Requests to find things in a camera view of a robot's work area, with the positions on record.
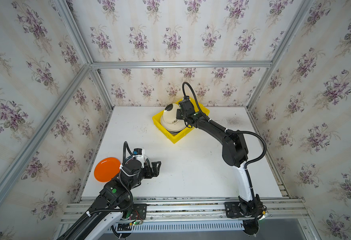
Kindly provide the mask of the translucent white plate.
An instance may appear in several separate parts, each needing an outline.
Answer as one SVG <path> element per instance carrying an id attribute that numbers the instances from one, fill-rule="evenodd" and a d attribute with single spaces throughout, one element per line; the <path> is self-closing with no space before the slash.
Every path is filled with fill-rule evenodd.
<path id="1" fill-rule="evenodd" d="M 160 123 L 167 131 L 172 133 L 179 133 L 186 128 L 184 120 L 176 120 L 175 123 L 169 124 L 161 116 Z"/>

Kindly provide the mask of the cream plate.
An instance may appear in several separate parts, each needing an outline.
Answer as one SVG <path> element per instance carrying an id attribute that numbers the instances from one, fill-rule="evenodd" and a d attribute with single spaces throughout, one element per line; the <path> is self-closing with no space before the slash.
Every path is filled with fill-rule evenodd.
<path id="1" fill-rule="evenodd" d="M 176 124 L 179 120 L 177 119 L 177 111 L 180 109 L 178 104 L 169 104 L 165 107 L 162 114 L 162 121 L 168 125 Z"/>

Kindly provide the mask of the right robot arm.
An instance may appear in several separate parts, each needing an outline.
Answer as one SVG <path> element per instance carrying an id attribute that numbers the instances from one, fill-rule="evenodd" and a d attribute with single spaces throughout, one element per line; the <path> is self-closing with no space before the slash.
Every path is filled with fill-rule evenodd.
<path id="1" fill-rule="evenodd" d="M 238 169 L 242 181 L 243 189 L 239 190 L 241 215 L 260 220 L 266 212 L 266 207 L 261 202 L 259 195 L 255 193 L 248 166 L 258 162 L 266 155 L 267 144 L 264 139 L 254 132 L 233 131 L 221 126 L 203 113 L 199 105 L 197 105 L 198 111 L 196 112 L 195 106 L 188 96 L 184 97 L 178 105 L 180 106 L 176 113 L 178 120 L 183 120 L 187 127 L 194 127 L 206 132 L 222 145 L 224 162 Z M 249 150 L 244 135 L 256 137 L 262 143 L 262 153 L 253 160 L 248 159 Z"/>

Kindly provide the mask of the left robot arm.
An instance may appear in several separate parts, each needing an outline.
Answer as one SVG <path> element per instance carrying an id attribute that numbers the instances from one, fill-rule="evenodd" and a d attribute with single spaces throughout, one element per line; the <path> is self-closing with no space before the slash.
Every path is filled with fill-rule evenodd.
<path id="1" fill-rule="evenodd" d="M 130 158 L 120 165 L 119 173 L 99 192 L 98 197 L 83 215 L 60 237 L 59 240 L 96 240 L 124 214 L 133 210 L 131 190 L 143 179 L 158 177 L 161 162 Z"/>

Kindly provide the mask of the green rim plate under arm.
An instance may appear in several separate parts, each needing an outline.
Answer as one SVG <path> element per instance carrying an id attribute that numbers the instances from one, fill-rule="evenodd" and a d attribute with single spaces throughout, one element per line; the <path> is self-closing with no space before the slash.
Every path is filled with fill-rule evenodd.
<path id="1" fill-rule="evenodd" d="M 147 156 L 144 156 L 144 160 L 145 160 L 146 165 L 150 167 L 150 161 L 149 161 Z"/>

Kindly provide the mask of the yellow plastic bin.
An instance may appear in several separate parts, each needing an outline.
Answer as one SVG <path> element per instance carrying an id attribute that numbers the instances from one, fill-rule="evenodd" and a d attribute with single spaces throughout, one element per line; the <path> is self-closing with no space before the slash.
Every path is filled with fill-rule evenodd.
<path id="1" fill-rule="evenodd" d="M 196 116 L 196 122 L 193 126 L 186 126 L 186 128 L 184 130 L 182 130 L 179 133 L 172 133 L 167 131 L 160 123 L 160 118 L 163 114 L 163 111 L 165 109 L 165 107 L 163 108 L 163 110 L 161 110 L 160 112 L 158 112 L 156 115 L 154 115 L 152 117 L 152 121 L 155 127 L 157 127 L 157 129 L 167 138 L 169 139 L 173 144 L 177 143 L 178 141 L 180 141 L 182 138 L 184 138 L 188 133 L 190 133 L 197 125 L 197 121 L 199 120 L 204 120 L 205 117 L 207 117 L 210 113 L 210 111 L 208 109 L 206 109 L 202 104 L 198 103 L 195 101 L 195 99 L 190 98 L 192 104 L 194 105 L 195 108 L 195 116 Z"/>

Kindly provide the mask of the orange plate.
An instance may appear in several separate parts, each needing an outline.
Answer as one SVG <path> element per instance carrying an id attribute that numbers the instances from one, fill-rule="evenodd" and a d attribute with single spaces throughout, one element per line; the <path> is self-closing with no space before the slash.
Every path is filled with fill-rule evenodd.
<path id="1" fill-rule="evenodd" d="M 120 172 L 120 161 L 117 158 L 109 157 L 100 161 L 94 169 L 94 177 L 98 182 L 107 183 Z"/>

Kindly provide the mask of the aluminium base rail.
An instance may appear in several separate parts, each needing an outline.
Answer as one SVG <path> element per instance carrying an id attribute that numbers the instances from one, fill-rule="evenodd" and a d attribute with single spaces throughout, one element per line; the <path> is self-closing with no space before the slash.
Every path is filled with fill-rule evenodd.
<path id="1" fill-rule="evenodd" d="M 266 217 L 262 220 L 277 219 L 309 219 L 309 213 L 300 199 L 262 199 L 267 207 Z M 194 231 L 194 230 L 241 230 L 242 223 L 252 220 L 251 217 L 234 216 L 235 198 L 202 198 L 202 199 L 137 199 L 136 207 L 140 210 L 139 217 L 136 212 L 128 220 L 114 222 L 118 224 L 131 223 L 133 220 L 143 220 L 137 226 L 131 226 L 130 231 L 123 233 L 149 233 L 162 231 Z M 92 201 L 80 201 L 77 204 L 68 204 L 54 239 L 65 233 L 74 222 L 90 207 Z"/>

